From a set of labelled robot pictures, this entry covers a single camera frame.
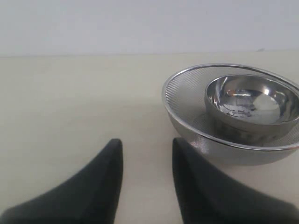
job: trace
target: stainless steel bowl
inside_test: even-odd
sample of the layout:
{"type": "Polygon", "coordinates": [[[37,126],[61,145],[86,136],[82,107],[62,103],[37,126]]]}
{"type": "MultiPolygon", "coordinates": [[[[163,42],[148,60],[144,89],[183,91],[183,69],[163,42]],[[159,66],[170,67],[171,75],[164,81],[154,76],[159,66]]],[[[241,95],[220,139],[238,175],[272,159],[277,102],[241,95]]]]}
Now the stainless steel bowl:
{"type": "Polygon", "coordinates": [[[260,146],[227,140],[213,128],[205,107],[205,89],[213,80],[245,74],[284,83],[299,95],[297,84],[272,72],[238,64],[204,64],[172,75],[164,84],[162,100],[177,132],[199,153],[226,163],[257,165],[280,160],[299,148],[299,124],[278,140],[260,146]]]}
{"type": "Polygon", "coordinates": [[[299,120],[299,96],[281,81],[255,75],[222,76],[206,87],[206,111],[228,140],[262,145],[299,120]]]}

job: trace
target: white wall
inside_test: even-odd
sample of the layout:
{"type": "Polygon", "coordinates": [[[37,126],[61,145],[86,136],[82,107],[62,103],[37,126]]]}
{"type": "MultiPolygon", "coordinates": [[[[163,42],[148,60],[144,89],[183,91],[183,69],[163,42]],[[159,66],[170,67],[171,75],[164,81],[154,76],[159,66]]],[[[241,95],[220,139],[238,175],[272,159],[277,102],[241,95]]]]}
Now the white wall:
{"type": "Polygon", "coordinates": [[[299,48],[299,0],[0,0],[0,56],[299,48]]]}

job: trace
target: beige table surface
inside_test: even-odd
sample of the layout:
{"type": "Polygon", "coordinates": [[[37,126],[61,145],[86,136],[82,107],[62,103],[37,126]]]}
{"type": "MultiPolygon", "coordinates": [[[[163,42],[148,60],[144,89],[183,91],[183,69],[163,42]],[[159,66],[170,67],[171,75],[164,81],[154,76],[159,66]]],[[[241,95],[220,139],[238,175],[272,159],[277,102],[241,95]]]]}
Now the beige table surface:
{"type": "MultiPolygon", "coordinates": [[[[0,212],[57,186],[121,138],[115,223],[182,223],[171,169],[178,134],[161,102],[164,81],[188,66],[228,62],[299,83],[298,58],[299,51],[1,58],[0,212]]],[[[215,165],[299,207],[299,152],[268,165],[215,165]]]]}

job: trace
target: silver rim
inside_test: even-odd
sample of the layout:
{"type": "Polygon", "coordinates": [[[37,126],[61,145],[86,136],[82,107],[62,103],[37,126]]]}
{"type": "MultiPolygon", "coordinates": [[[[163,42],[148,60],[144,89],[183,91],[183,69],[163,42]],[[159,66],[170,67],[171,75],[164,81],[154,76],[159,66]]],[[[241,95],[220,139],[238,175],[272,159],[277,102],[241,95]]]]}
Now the silver rim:
{"type": "Polygon", "coordinates": [[[252,70],[252,71],[257,71],[257,72],[261,72],[263,74],[266,75],[270,75],[274,78],[279,79],[280,81],[286,82],[288,83],[291,87],[295,88],[296,90],[299,91],[299,86],[297,84],[295,84],[294,82],[280,76],[277,75],[273,72],[267,71],[267,70],[263,70],[263,69],[259,69],[259,68],[255,68],[255,67],[250,67],[250,66],[245,66],[245,65],[241,65],[241,64],[228,64],[228,63],[213,63],[213,64],[202,64],[202,65],[195,65],[189,68],[186,68],[184,70],[181,70],[175,74],[173,74],[172,76],[170,76],[166,82],[163,85],[162,88],[162,101],[163,104],[167,110],[167,112],[170,114],[170,116],[172,116],[180,125],[184,126],[185,128],[189,129],[190,131],[206,138],[209,140],[212,140],[214,142],[223,144],[223,145],[227,145],[227,146],[231,146],[231,147],[236,147],[239,149],[245,149],[245,150],[256,150],[256,151],[283,151],[283,150],[295,150],[297,148],[299,148],[299,142],[294,143],[294,144],[290,144],[290,145],[286,145],[286,146],[281,146],[281,147],[255,147],[255,146],[248,146],[248,145],[242,145],[242,144],[237,144],[234,142],[230,142],[230,141],[226,141],[226,140],[222,140],[219,138],[216,138],[212,135],[206,134],[204,132],[199,131],[198,129],[192,127],[191,125],[187,124],[186,122],[184,122],[179,116],[177,116],[174,111],[169,107],[167,100],[166,100],[166,87],[168,86],[168,83],[175,78],[176,76],[179,76],[183,73],[185,73],[186,71],[190,71],[190,70],[194,70],[194,69],[201,69],[201,68],[207,68],[207,67],[235,67],[235,68],[241,68],[241,69],[247,69],[247,70],[252,70]]]}

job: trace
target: bowl rim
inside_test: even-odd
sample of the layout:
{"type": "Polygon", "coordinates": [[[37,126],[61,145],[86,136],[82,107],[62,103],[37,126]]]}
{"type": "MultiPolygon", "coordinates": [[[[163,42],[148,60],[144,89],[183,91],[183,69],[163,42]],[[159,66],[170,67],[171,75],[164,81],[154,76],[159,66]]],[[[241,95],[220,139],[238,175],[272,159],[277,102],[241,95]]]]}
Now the bowl rim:
{"type": "MultiPolygon", "coordinates": [[[[278,84],[278,85],[280,85],[280,86],[285,87],[285,88],[288,89],[289,91],[291,91],[291,92],[297,97],[297,99],[298,99],[298,101],[299,101],[299,94],[295,93],[289,86],[287,86],[288,83],[285,83],[285,81],[284,81],[284,83],[281,83],[281,82],[279,82],[279,81],[277,81],[277,80],[273,80],[273,79],[270,79],[270,78],[265,78],[265,77],[263,77],[263,76],[258,76],[258,75],[251,75],[251,74],[231,74],[231,75],[220,76],[220,77],[218,77],[218,78],[212,80],[211,82],[209,82],[209,83],[206,85],[206,88],[205,88],[205,97],[206,97],[207,99],[209,98],[209,97],[208,97],[208,94],[207,94],[207,90],[208,90],[209,86],[210,86],[212,83],[214,83],[215,81],[217,81],[217,80],[219,80],[219,79],[221,79],[221,78],[224,78],[224,77],[233,77],[233,76],[250,76],[250,77],[258,77],[258,78],[261,78],[261,79],[264,79],[264,80],[268,80],[268,81],[270,81],[270,82],[274,82],[274,83],[276,83],[276,84],[278,84]]],[[[223,113],[221,110],[219,110],[219,108],[217,108],[214,104],[212,104],[212,102],[211,102],[210,100],[208,100],[208,102],[209,102],[209,104],[212,105],[213,108],[215,108],[217,111],[223,113]]],[[[226,115],[226,116],[227,116],[227,117],[230,117],[230,118],[233,119],[233,120],[241,121],[241,122],[244,123],[244,124],[246,123],[246,124],[251,124],[251,125],[261,125],[261,124],[259,124],[259,123],[248,122],[248,121],[246,121],[246,120],[240,120],[240,119],[237,119],[237,118],[228,116],[228,115],[226,115]]],[[[299,114],[298,114],[295,118],[293,118],[293,119],[291,119],[291,120],[288,120],[288,121],[283,121],[283,122],[276,123],[276,124],[275,124],[275,123],[274,123],[274,124],[266,124],[266,125],[261,125],[261,126],[281,126],[281,125],[285,125],[285,124],[293,123],[293,122],[297,121],[298,119],[299,119],[299,114]]]]}
{"type": "Polygon", "coordinates": [[[175,119],[180,125],[184,126],[185,128],[187,128],[188,130],[208,139],[208,140],[212,140],[214,142],[226,145],[226,146],[230,146],[230,147],[235,147],[238,149],[243,149],[243,150],[251,150],[251,151],[285,151],[285,150],[296,150],[299,148],[299,141],[297,143],[293,143],[290,145],[284,145],[284,146],[275,146],[275,147],[264,147],[264,146],[250,146],[250,145],[244,145],[244,144],[238,144],[238,143],[234,143],[231,141],[227,141],[227,140],[223,140],[223,139],[219,139],[217,137],[214,137],[212,135],[209,135],[207,133],[204,133],[194,127],[192,127],[191,125],[187,124],[185,121],[183,121],[178,115],[175,114],[175,112],[170,108],[167,99],[166,99],[166,88],[169,84],[169,82],[171,80],[173,80],[175,77],[184,74],[187,71],[191,71],[191,70],[195,70],[195,69],[202,69],[202,68],[209,68],[209,67],[232,67],[232,68],[241,68],[241,69],[246,69],[246,70],[251,70],[251,71],[256,71],[256,72],[260,72],[266,75],[270,75],[271,77],[274,77],[282,82],[287,83],[288,85],[290,85],[292,88],[295,88],[296,90],[299,91],[299,86],[294,83],[293,81],[282,77],[276,73],[264,70],[264,69],[259,69],[259,68],[255,68],[255,67],[251,67],[251,66],[247,66],[247,65],[242,65],[242,64],[234,64],[234,63],[208,63],[208,64],[200,64],[200,65],[195,65],[195,66],[191,66],[188,68],[185,68],[179,72],[176,72],[175,74],[173,74],[172,76],[170,76],[164,83],[163,87],[162,87],[162,102],[168,112],[168,114],[170,116],[172,116],[173,119],[175,119]]]}

